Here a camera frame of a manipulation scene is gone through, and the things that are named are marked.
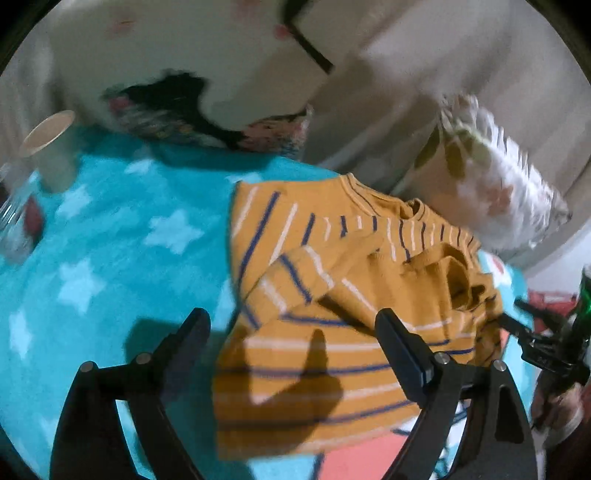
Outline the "red plastic bag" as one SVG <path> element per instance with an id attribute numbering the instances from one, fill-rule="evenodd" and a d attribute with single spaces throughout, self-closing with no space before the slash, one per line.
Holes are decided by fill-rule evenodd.
<path id="1" fill-rule="evenodd" d="M 575 309 L 578 297 L 574 293 L 564 291 L 528 291 L 527 302 L 538 310 L 552 311 L 568 317 Z"/>

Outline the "white floral pillow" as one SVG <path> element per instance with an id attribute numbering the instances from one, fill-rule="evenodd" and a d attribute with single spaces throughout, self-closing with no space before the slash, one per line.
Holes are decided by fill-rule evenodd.
<path id="1" fill-rule="evenodd" d="M 444 98 L 393 194 L 421 199 L 503 258 L 534 249 L 572 218 L 559 190 L 471 94 Z"/>

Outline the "beige paper cup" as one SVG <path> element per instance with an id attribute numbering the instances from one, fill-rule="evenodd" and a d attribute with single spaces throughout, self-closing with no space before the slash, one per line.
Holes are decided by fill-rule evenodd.
<path id="1" fill-rule="evenodd" d="M 72 110 L 57 112 L 40 122 L 23 140 L 19 155 L 30 159 L 43 187 L 51 193 L 68 190 L 78 174 Z"/>

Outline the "turquoise star cartoon blanket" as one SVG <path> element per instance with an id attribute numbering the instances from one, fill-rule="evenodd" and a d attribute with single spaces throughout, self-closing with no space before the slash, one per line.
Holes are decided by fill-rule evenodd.
<path id="1" fill-rule="evenodd" d="M 1 450 L 49 475 L 59 416 L 79 365 L 151 351 L 190 311 L 212 333 L 169 418 L 209 479 L 378 479 L 410 425 L 325 455 L 220 462 L 211 375 L 235 310 L 228 265 L 231 194 L 240 181 L 319 181 L 329 171 L 281 157 L 144 142 L 88 131 L 73 187 L 43 192 L 43 236 L 1 267 Z"/>

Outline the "mustard striped knit sweater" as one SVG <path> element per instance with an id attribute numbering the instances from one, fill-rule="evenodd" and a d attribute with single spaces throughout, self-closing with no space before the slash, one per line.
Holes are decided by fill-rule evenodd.
<path id="1" fill-rule="evenodd" d="M 503 302 L 479 247 L 423 202 L 352 175 L 239 183 L 238 316 L 212 381 L 218 455 L 321 453 L 415 416 L 376 337 L 383 309 L 458 362 L 497 360 Z"/>

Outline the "cream crane embroidered cushion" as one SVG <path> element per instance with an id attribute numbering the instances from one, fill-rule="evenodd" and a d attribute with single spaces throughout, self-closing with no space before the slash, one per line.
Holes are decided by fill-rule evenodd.
<path id="1" fill-rule="evenodd" d="M 201 112 L 200 97 L 207 87 L 202 77 L 165 70 L 152 83 L 113 86 L 102 100 L 121 130 L 144 139 L 301 158 L 314 116 L 310 105 L 232 130 Z"/>

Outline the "clear glass jar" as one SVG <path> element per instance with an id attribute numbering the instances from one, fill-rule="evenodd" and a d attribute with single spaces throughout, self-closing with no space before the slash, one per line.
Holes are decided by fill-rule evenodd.
<path id="1" fill-rule="evenodd" d="M 1 166 L 1 256 L 22 264 L 42 239 L 45 220 L 35 196 L 35 182 L 18 182 L 15 169 Z"/>

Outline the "beige curtain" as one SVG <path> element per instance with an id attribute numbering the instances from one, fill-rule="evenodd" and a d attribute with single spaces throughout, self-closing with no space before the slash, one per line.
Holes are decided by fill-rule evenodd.
<path id="1" fill-rule="evenodd" d="M 475 95 L 567 192 L 590 157 L 590 85 L 524 1 L 386 1 L 312 104 L 304 161 L 389 191 L 426 143 L 443 98 Z"/>

